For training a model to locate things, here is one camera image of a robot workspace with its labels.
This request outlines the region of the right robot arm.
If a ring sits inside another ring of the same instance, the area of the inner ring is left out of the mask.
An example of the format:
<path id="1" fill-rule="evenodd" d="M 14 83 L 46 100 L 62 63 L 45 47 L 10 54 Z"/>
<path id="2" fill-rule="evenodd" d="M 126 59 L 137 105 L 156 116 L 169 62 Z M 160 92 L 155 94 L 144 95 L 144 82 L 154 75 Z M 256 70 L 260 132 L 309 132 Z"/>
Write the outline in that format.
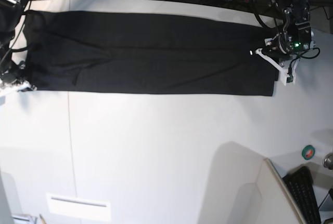
<path id="1" fill-rule="evenodd" d="M 32 0 L 1 0 L 1 97 L 13 92 L 36 90 L 36 87 L 22 76 L 26 67 L 25 61 L 15 63 L 12 59 L 14 53 L 30 48 L 28 45 L 14 49 L 14 45 L 21 34 L 16 32 L 16 26 L 22 16 L 31 12 L 26 10 L 31 2 Z"/>

